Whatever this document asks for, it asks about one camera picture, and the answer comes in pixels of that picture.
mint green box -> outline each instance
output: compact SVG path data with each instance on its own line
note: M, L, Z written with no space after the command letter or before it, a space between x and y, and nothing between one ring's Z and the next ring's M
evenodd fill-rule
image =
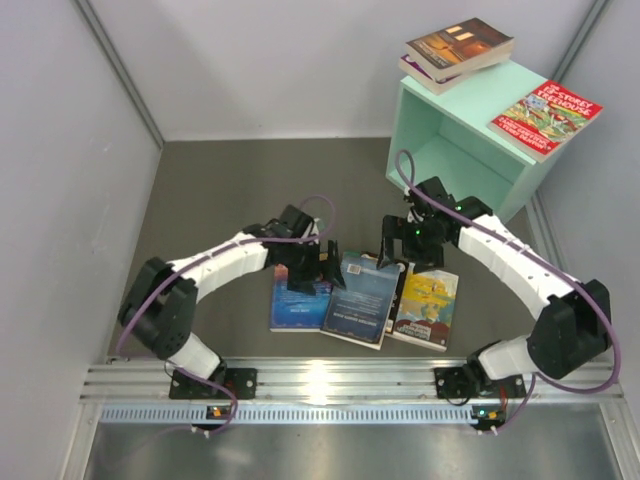
M406 148L416 161L416 183L438 176L456 200L476 196L506 222L529 201L560 152L538 163L487 125L545 81L511 61L481 70L442 95L405 77L387 178L404 189L395 155ZM406 158L402 167L408 174Z

book cover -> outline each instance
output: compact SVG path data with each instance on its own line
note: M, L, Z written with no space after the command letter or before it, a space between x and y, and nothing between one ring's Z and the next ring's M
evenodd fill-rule
M345 254L340 268L346 288L333 289L321 333L380 349L400 267Z
M329 282L313 282L315 296L287 289L287 267L274 268L271 300L272 332L317 332L327 313L332 286Z
M375 253L363 252L362 256L366 258L373 258L376 262L378 261L378 256ZM393 292L393 301L391 302L391 309L389 310L389 316L384 329L384 332L388 335L393 333L393 325L396 322L396 316L398 315L398 309L400 308L400 298L402 298L404 281L407 278L407 271L409 270L409 263L404 260L396 260L395 264L400 268L400 273L398 274L398 282L396 283L396 289Z
M414 273L411 264L402 290L393 337L435 350L448 347L458 276L441 270Z
M425 70L430 71L430 65L436 71L444 71L492 51L497 53L498 49L504 49L509 43L512 45L512 41L513 37L496 30L479 18L472 18L411 40L407 42L407 47L411 58L426 66ZM421 59L426 60L428 65L421 62Z
M601 111L602 106L548 80L494 118L490 127L544 161Z

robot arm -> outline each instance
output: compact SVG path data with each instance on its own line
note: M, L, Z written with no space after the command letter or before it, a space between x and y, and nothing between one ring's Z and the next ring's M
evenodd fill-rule
M266 225L251 225L229 241L192 257L170 262L152 258L125 297L118 321L126 327L163 281L197 263L153 299L132 333L159 359L219 382L224 376L224 361L191 332L196 304L222 285L276 264L288 267L290 290L313 295L312 282L320 276L344 287L337 243L329 241L326 259L321 260L320 243L310 238L317 233L318 220L289 205L280 218ZM300 242L291 241L297 238Z
M509 232L486 205L474 197L456 202L437 177L417 188L507 241L498 242L476 228L462 226L408 191L405 200L411 206L407 218L386 216L383 220L378 266L392 261L393 240L400 239L403 256L423 270L442 267L442 245L451 242L498 276L536 319L530 335L488 345L468 358L467 372L476 391L517 374L542 372L559 379L609 348L611 340L594 311L565 282L521 255L529 246ZM607 289L597 280L583 288L610 318Z

dark blue book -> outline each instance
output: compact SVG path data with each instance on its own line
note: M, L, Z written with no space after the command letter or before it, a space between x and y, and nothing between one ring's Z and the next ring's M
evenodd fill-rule
M272 332L318 332L327 313L331 284L313 282L316 294L287 290L287 267L276 265L271 301Z
M380 350L400 275L399 265L376 269L376 260L345 253L347 285L334 288L321 333Z

